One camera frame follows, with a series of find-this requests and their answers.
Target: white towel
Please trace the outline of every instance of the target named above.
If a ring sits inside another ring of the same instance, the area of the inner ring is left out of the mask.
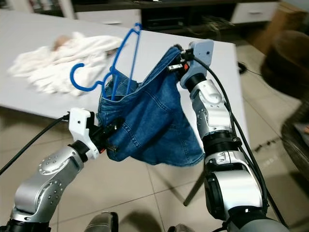
[[[89,87],[107,65],[106,52],[118,48],[121,41],[114,36],[85,37],[79,32],[73,32],[72,39],[56,51],[43,46],[20,54],[8,72],[16,77],[27,78],[38,91],[78,96],[82,91],[76,89],[70,81],[72,67],[80,62],[85,64],[76,70],[74,80],[83,87]]]

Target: beige floor tile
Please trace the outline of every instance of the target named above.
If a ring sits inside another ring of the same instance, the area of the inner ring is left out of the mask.
[[[22,148],[54,120],[0,107],[0,151]],[[63,125],[47,131],[35,144],[62,139]]]
[[[275,93],[279,98],[284,100],[290,107],[292,107],[294,110],[296,110],[301,105],[301,100],[297,98],[293,98],[289,95],[286,95],[284,93],[281,93],[279,91],[276,91]]]
[[[274,95],[274,93],[260,80],[253,76],[254,74],[246,72],[240,76],[242,94],[246,100],[259,99]]]
[[[61,147],[61,141],[31,146],[6,172],[0,177],[0,223],[6,223],[14,204],[15,192],[19,185],[32,176],[43,158],[56,152]],[[0,152],[1,167],[7,163],[18,150]],[[55,223],[54,214],[51,223]]]
[[[154,192],[194,182],[203,170],[203,161],[192,167],[174,167],[165,164],[147,165]]]
[[[286,223],[296,227],[309,218],[309,184],[281,142],[263,147],[254,156]]]
[[[294,112],[292,107],[276,95],[248,102],[277,134],[281,134],[282,124]]]
[[[155,196],[151,195],[104,211],[116,212],[119,232],[164,232]],[[90,220],[100,212],[78,217],[59,224],[58,232],[83,232]]]
[[[214,219],[207,211],[203,187],[187,207],[183,205],[192,186],[193,184],[188,184],[155,194],[166,231],[179,223],[196,232],[213,231],[221,227],[222,222]]]
[[[62,145],[71,143],[64,140]],[[146,164],[133,158],[116,162],[102,153],[65,190],[59,221],[79,217],[113,205],[153,194]]]
[[[244,109],[252,149],[278,136],[247,102],[244,103]]]

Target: blue jeans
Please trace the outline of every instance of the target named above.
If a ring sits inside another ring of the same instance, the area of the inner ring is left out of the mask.
[[[185,117],[174,73],[167,66],[180,54],[170,48],[156,67],[142,82],[131,81],[127,96],[128,78],[118,75],[115,101],[110,100],[113,79],[105,87],[107,99],[101,97],[98,107],[100,125],[106,126],[117,117],[123,117],[123,126],[109,138],[118,147],[107,151],[110,159],[122,161],[128,156],[155,165],[191,166],[200,162],[204,154]]]

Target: electrical cord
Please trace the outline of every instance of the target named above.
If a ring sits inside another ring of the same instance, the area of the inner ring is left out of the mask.
[[[49,129],[51,129],[54,125],[58,124],[62,120],[68,120],[69,114],[64,115],[58,119],[56,119],[54,122],[49,124],[46,128],[44,128],[40,133],[38,133],[33,139],[29,141],[7,164],[4,165],[3,168],[0,170],[0,175],[2,175],[35,141],[38,140],[45,132],[47,132]]]
[[[219,78],[217,77],[217,75],[211,70],[210,67],[208,67],[203,61],[201,61],[199,58],[196,58],[194,57],[193,58],[196,62],[198,62],[200,65],[202,65],[212,76],[213,78],[215,79],[215,81],[218,83],[222,93],[223,93],[223,96],[225,98],[225,106],[227,108],[227,110],[229,111],[230,113],[230,120],[231,120],[231,126],[232,126],[232,132],[233,132],[233,135],[236,137],[236,131],[235,131],[235,125],[234,125],[234,119],[232,117],[232,109],[231,109],[231,105],[230,105],[230,101],[227,97],[227,94],[225,92],[225,89],[223,88],[223,85],[221,83],[221,81],[219,80]]]
[[[241,146],[239,146],[239,150],[244,154],[244,157],[245,157],[245,159],[246,159],[246,161],[247,161],[249,167],[252,169],[254,175],[256,176],[256,178],[257,178],[258,181],[259,181],[259,176],[258,176],[258,174],[257,174],[257,172],[256,172],[256,170],[255,170],[255,168],[254,168],[254,166],[253,166],[253,163],[251,162],[251,160],[249,159],[249,157],[246,155],[245,151],[243,150],[243,148],[242,148]],[[272,196],[271,196],[271,194],[270,194],[270,192],[268,191],[267,188],[266,188],[266,190],[267,190],[267,199],[269,199],[269,201],[270,201],[270,203],[271,203],[271,206],[273,207],[273,209],[274,209],[274,211],[275,211],[275,214],[276,214],[277,218],[278,218],[279,221],[282,223],[282,225],[284,225],[284,226],[287,228],[288,226],[287,226],[287,224],[286,224],[286,222],[285,222],[285,220],[284,220],[282,214],[280,213],[279,208],[277,207],[277,205],[276,205],[274,199],[272,198]]]
[[[233,112],[232,112],[231,105],[230,105],[230,102],[229,102],[229,100],[228,100],[228,97],[227,97],[227,94],[226,94],[226,92],[225,92],[225,89],[224,89],[223,85],[221,84],[221,82],[220,82],[219,78],[217,77],[217,75],[211,70],[210,67],[208,67],[208,66],[207,66],[203,61],[201,61],[199,58],[194,57],[194,60],[195,60],[196,62],[198,62],[200,65],[202,65],[207,71],[209,71],[209,73],[213,76],[213,78],[214,78],[214,79],[216,80],[216,82],[218,83],[218,85],[219,85],[219,87],[220,87],[220,89],[221,89],[221,91],[222,91],[222,93],[223,93],[223,96],[224,96],[225,102],[226,102],[227,110],[228,110],[229,113],[230,113],[232,128],[234,127],[234,129],[232,129],[232,130],[233,130],[233,133],[236,134],[236,132],[235,132],[235,125],[234,125],[234,124],[236,124],[236,127],[237,127],[237,129],[238,129],[238,131],[239,131],[239,133],[240,133],[240,136],[241,136],[241,138],[242,138],[242,140],[243,140],[243,142],[244,142],[244,145],[245,145],[246,150],[247,150],[247,152],[248,152],[248,154],[249,154],[249,157],[250,157],[251,160],[252,160],[252,167],[253,167],[253,170],[255,170],[255,172],[256,172],[256,174],[257,174],[257,175],[256,175],[256,178],[258,179],[258,182],[259,182],[259,184],[260,184],[260,186],[261,186],[262,198],[264,199],[264,200],[263,200],[263,206],[265,206],[265,204],[267,204],[267,188],[266,188],[265,180],[264,180],[263,175],[262,175],[262,173],[261,173],[261,170],[260,170],[260,168],[259,168],[259,166],[258,166],[258,164],[257,164],[257,162],[256,162],[256,160],[255,160],[255,158],[254,158],[254,156],[253,156],[253,153],[252,153],[252,151],[250,150],[250,146],[249,146],[249,144],[248,144],[248,142],[247,142],[247,140],[246,140],[246,138],[245,138],[245,136],[244,136],[244,134],[243,134],[243,131],[242,131],[242,129],[241,129],[239,123],[237,122],[237,120],[236,120],[236,118],[235,118],[235,116],[234,116],[234,114],[233,114]]]
[[[239,73],[240,73],[240,74],[243,74],[243,73],[245,73],[246,71],[249,71],[249,72],[254,73],[254,74],[256,74],[256,75],[262,76],[261,74],[259,74],[259,73],[257,73],[257,72],[253,72],[253,71],[251,71],[250,69],[248,69],[247,64],[244,63],[244,62],[238,62],[238,67],[239,67]]]

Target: white drawer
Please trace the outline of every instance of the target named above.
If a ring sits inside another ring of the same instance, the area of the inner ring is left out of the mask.
[[[231,23],[252,23],[270,21],[278,2],[252,2],[252,3],[238,3]]]
[[[114,11],[88,11],[77,12],[77,18],[80,20],[117,25],[131,28],[134,23],[140,23],[140,10],[114,10]]]

